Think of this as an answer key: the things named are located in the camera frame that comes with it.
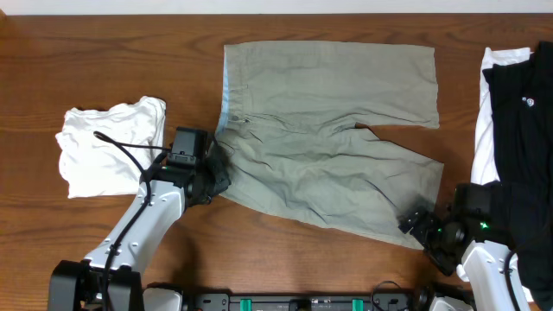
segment white cloth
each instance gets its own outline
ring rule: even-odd
[[[491,181],[498,181],[499,175],[495,167],[493,154],[493,120],[490,87],[482,74],[482,70],[493,67],[493,64],[511,65],[523,62],[530,58],[530,48],[492,51],[486,48],[482,67],[480,68],[480,113],[476,120],[474,139],[474,161],[470,176],[472,183],[484,185]]]
[[[119,104],[109,111],[66,112],[56,139],[61,147],[60,174],[69,182],[69,198],[135,194],[140,171],[117,147],[97,139],[101,131],[115,141],[162,146],[165,102],[142,97],[133,105]],[[144,169],[160,150],[127,148]]]

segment black shirt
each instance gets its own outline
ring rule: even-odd
[[[490,86],[495,163],[493,199],[518,252],[520,280],[538,306],[553,307],[553,43],[528,61],[483,71]]]

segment green connector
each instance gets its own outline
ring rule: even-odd
[[[240,301],[240,311],[251,311],[251,299],[242,299]]]
[[[362,299],[353,299],[353,311],[363,311],[363,300]]]

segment white wall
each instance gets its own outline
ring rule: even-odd
[[[7,15],[546,13],[553,0],[0,0],[0,9]]]

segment khaki shorts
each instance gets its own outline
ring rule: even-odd
[[[355,124],[438,127],[434,49],[325,41],[226,46],[217,138],[226,198],[421,248],[397,217],[434,208],[443,165]]]

